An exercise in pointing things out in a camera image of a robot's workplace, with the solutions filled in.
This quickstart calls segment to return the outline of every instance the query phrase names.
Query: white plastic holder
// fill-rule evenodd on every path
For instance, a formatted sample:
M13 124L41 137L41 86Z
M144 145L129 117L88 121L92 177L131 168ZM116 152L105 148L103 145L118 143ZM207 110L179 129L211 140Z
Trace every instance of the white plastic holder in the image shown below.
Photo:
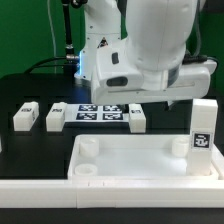
M61 132L65 124L67 103L55 103L46 118L48 132Z
M30 131L39 116L39 105L37 102L24 103L13 117L15 131Z
M193 101L187 163L189 175L210 175L217 112L216 100Z
M129 104L129 126L131 133L146 132L146 117L141 104Z

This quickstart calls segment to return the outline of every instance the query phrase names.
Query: background wall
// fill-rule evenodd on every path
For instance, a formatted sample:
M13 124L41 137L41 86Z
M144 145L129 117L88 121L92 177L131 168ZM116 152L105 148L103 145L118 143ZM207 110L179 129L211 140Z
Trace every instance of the background wall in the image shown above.
M51 0L52 19L56 34L57 55L64 55L64 26L60 0ZM74 46L84 46L83 10L71 8ZM212 85L224 93L224 14L204 12L201 16L202 54L215 56L220 65L212 76ZM192 35L193 50L195 37ZM10 0L1 2L0 9L0 77L23 72L35 62L53 56L53 45L47 14L47 0Z

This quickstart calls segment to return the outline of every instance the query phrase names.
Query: sticker label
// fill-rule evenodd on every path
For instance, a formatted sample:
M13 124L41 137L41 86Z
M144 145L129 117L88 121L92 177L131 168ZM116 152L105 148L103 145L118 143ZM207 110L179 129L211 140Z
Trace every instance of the sticker label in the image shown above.
M121 112L121 109L117 106L103 106L105 112Z
M76 120L96 120L97 114L96 113L78 113Z
M101 40L101 42L100 42L98 48L105 47L105 46L107 46L107 45L108 45L107 40L106 40L106 38L104 37L104 38Z
M22 112L30 112L32 109L30 109L30 108L23 108L22 109Z
M191 147L194 151L211 151L213 133L192 132Z
M80 105L79 106L79 111L97 111L98 106L95 105Z
M121 113L103 114L103 120L122 121L123 114Z
M132 114L141 114L142 112L140 110L132 110L131 113Z
M62 112L62 109L53 109L52 112L53 113L61 113Z

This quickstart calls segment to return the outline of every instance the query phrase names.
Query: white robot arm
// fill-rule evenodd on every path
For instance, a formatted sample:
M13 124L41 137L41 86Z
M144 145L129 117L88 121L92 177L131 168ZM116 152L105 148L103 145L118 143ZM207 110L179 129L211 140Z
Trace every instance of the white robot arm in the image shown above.
M98 50L92 75L95 104L201 98L216 63L182 65L197 0L128 0L128 37Z

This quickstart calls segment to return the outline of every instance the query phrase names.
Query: black table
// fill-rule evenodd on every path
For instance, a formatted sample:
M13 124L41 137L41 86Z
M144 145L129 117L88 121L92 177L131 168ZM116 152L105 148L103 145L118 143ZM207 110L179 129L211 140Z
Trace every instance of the black table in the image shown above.
M224 152L224 98L215 144ZM30 132L14 132L13 116L24 102L39 103L40 116ZM46 116L54 103L87 104L90 89L74 86L60 74L14 74L0 80L0 179L66 179L75 137L80 134L130 134L127 123L66 123L63 132L47 133ZM171 110L165 103L142 105L147 134L188 134L192 101ZM223 223L224 209L0 209L0 223Z

